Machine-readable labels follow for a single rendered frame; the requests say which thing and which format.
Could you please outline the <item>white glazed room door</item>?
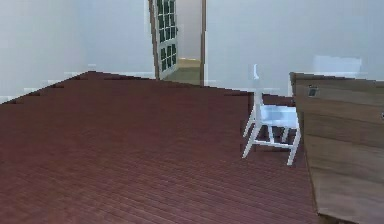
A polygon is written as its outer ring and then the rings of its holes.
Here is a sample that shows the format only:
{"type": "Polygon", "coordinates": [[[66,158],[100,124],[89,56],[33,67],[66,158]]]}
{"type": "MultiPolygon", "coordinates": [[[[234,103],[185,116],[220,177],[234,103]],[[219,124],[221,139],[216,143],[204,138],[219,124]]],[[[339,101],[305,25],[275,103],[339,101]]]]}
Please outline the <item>white glazed room door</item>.
{"type": "Polygon", "coordinates": [[[154,0],[159,78],[178,69],[178,27],[176,0],[154,0]]]}

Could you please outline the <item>white wooden chair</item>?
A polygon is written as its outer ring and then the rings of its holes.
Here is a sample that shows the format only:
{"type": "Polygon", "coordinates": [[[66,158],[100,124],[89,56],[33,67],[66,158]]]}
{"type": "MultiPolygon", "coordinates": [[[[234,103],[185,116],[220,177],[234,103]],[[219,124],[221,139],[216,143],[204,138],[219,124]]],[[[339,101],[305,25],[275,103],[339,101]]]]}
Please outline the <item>white wooden chair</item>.
{"type": "Polygon", "coordinates": [[[261,87],[257,65],[253,65],[253,107],[249,115],[243,136],[248,132],[250,136],[243,151],[242,157],[246,158],[253,145],[270,146],[289,150],[287,165],[294,162],[296,152],[301,140],[301,130],[297,110],[295,107],[265,104],[262,95],[273,91],[273,88],[261,87]],[[282,128],[281,143],[275,141],[273,128],[282,128]]]}

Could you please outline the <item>brown wooden chest of drawers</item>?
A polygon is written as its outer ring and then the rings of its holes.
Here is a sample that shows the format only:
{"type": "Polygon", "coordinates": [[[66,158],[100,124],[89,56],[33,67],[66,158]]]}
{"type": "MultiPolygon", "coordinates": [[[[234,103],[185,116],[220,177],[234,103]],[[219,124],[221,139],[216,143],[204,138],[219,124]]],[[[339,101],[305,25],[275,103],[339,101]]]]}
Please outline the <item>brown wooden chest of drawers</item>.
{"type": "Polygon", "coordinates": [[[290,74],[324,224],[384,224],[384,81],[290,74]]]}

